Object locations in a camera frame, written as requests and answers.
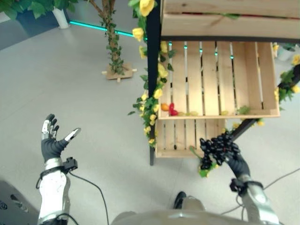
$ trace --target wooden slat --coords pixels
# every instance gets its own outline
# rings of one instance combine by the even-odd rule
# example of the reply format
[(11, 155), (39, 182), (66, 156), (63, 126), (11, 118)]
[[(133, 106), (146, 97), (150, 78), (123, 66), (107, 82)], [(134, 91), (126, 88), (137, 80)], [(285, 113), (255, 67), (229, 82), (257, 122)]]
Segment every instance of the wooden slat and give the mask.
[(205, 120), (206, 123), (206, 139), (211, 139), (217, 136), (218, 120)]
[(164, 0), (164, 12), (233, 13), (299, 18), (299, 0)]
[(276, 83), (272, 43), (257, 43), (257, 48), (261, 71), (263, 108), (277, 109), (278, 103), (274, 97)]
[(174, 121), (165, 121), (165, 149), (174, 149)]
[(187, 43), (187, 82), (188, 82), (188, 108), (189, 111), (203, 115), (202, 81), (200, 62), (200, 43), (189, 41)]
[(215, 42), (202, 42), (202, 64), (205, 115), (219, 115)]
[(239, 109), (244, 105), (249, 105), (246, 55), (244, 43), (233, 42), (232, 50), (236, 105)]
[(200, 138), (206, 139), (205, 120), (196, 120), (196, 148), (200, 150)]
[[(203, 152), (196, 150), (196, 153), (203, 157)], [(190, 150), (171, 150), (158, 152), (156, 154), (158, 158), (196, 158), (196, 156)]]
[[(163, 56), (166, 58), (166, 60), (162, 63), (164, 65), (164, 67), (166, 68), (166, 66), (168, 65), (169, 62), (169, 58), (167, 54), (163, 54)], [(169, 71), (169, 75), (167, 77), (167, 82), (165, 83), (164, 87), (163, 87), (163, 95), (162, 97), (160, 97), (159, 99), (159, 103), (166, 103), (166, 104), (170, 104), (171, 103), (171, 75), (170, 75), (170, 71)], [(161, 109), (159, 109), (158, 112), (158, 117), (166, 117), (168, 116), (169, 113), (162, 111)]]
[(155, 130), (157, 131), (156, 143), (159, 150), (164, 150), (165, 148), (164, 123), (163, 120), (156, 120), (155, 124)]
[(249, 107), (251, 109), (261, 109), (260, 88), (258, 81), (258, 59), (255, 42), (245, 43), (247, 83), (249, 95)]
[(195, 120), (186, 120), (186, 149), (195, 145)]
[(221, 111), (228, 111), (228, 115), (234, 115), (233, 68), (230, 59), (230, 43), (217, 42), (217, 54)]
[(300, 39), (299, 19), (164, 14), (162, 36), (241, 36)]

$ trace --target gray floor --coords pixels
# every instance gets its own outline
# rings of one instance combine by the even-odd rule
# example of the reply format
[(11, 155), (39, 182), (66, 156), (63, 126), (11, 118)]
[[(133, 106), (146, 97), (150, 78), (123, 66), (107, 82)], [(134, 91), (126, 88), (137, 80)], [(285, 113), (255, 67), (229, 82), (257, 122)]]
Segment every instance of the gray floor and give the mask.
[[(170, 208), (181, 190), (201, 199), (212, 212), (236, 206), (228, 187), (233, 174), (226, 165), (208, 179), (197, 174), (196, 159), (157, 159), (149, 166), (142, 122), (136, 115), (127, 116), (143, 92), (139, 75), (146, 61), (140, 59), (133, 38), (120, 37), (120, 44), (125, 61), (139, 71), (121, 84), (101, 75), (108, 59), (104, 34), (98, 30), (53, 29), (0, 51), (0, 176), (40, 206), (34, 188), (43, 170), (40, 129), (45, 116), (55, 113), (59, 137), (82, 128), (62, 156), (75, 157), (75, 173), (101, 186), (111, 221), (126, 210)], [(277, 62), (277, 73), (289, 67)], [(251, 128), (237, 141), (252, 177), (265, 185), (299, 167), (300, 95), (282, 106), (286, 110), (280, 118), (265, 120), (266, 126)], [(73, 177), (71, 182), (70, 213), (82, 225), (105, 224), (98, 191)], [(283, 223), (300, 224), (299, 173), (266, 194)], [(240, 210), (229, 215), (239, 218)]]

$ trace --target cable connector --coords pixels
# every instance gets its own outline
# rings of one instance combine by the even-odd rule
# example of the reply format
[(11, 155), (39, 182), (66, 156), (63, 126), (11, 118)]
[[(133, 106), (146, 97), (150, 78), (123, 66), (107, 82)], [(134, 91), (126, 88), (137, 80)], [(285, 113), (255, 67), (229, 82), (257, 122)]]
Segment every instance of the cable connector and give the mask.
[(242, 195), (244, 195), (244, 193), (248, 189), (249, 184), (258, 185), (258, 186), (260, 186), (263, 189), (263, 185), (260, 182), (258, 182), (258, 181), (252, 181), (252, 180), (251, 181), (242, 182), (242, 181), (240, 181), (238, 179), (232, 179), (231, 180), (231, 184), (229, 186), (230, 186), (230, 189), (233, 192), (238, 192), (239, 196), (242, 196)]

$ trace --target vine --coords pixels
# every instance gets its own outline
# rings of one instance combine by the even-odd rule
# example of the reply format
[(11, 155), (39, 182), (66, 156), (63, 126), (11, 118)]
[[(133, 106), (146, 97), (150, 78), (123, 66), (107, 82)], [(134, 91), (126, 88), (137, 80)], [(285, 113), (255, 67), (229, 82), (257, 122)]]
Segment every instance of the vine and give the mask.
[[(132, 30), (133, 36), (141, 42), (143, 40), (147, 44), (147, 33), (146, 33), (146, 16), (152, 11), (157, 3), (154, 0), (130, 0), (128, 5), (133, 8), (133, 17), (138, 18), (138, 27)], [(142, 59), (147, 57), (147, 48), (139, 46), (139, 53)], [(157, 119), (157, 112), (159, 110), (158, 99), (163, 94), (163, 87), (167, 82), (168, 70), (173, 71), (173, 67), (170, 63), (165, 67), (163, 63), (167, 58), (172, 58), (175, 55), (175, 50), (168, 50), (167, 43), (161, 41), (160, 51), (158, 53), (158, 75), (157, 85), (154, 89), (153, 95), (149, 96), (148, 92), (148, 74), (141, 75), (141, 79), (144, 81), (144, 93), (142, 96), (136, 99), (136, 103), (133, 104), (133, 108), (139, 112), (140, 117), (143, 119), (144, 134), (148, 138), (149, 145), (155, 147), (156, 139), (150, 137), (150, 131), (155, 124)]]
[(101, 25), (105, 26), (106, 32), (105, 37), (108, 37), (108, 45), (106, 46), (107, 50), (111, 52), (109, 59), (111, 63), (111, 71), (115, 74), (124, 75), (124, 60), (121, 59), (121, 50), (122, 47), (118, 45), (119, 35), (115, 32), (116, 24), (113, 23), (113, 14), (116, 12), (114, 10), (115, 0), (102, 0), (103, 10), (94, 2), (94, 0), (89, 0), (90, 4), (98, 11), (98, 15), (102, 19)]

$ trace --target teal led light strip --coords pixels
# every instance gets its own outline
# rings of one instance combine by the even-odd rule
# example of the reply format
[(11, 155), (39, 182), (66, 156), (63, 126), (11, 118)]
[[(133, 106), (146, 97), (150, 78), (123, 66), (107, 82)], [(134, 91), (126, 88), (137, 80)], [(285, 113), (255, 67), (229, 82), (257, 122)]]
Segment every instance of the teal led light strip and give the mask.
[[(89, 27), (89, 28), (93, 28), (93, 29), (97, 29), (97, 30), (102, 30), (102, 31), (107, 31), (107, 29), (105, 27), (90, 25), (90, 24), (82, 23), (82, 22), (70, 21), (70, 24), (74, 24), (74, 25), (78, 25), (78, 26), (83, 26), (83, 27)], [(115, 32), (116, 32), (116, 34), (120, 34), (120, 35), (124, 35), (124, 36), (128, 36), (128, 37), (133, 37), (133, 35), (131, 33), (124, 32), (124, 31), (121, 31), (121, 30), (116, 30)]]

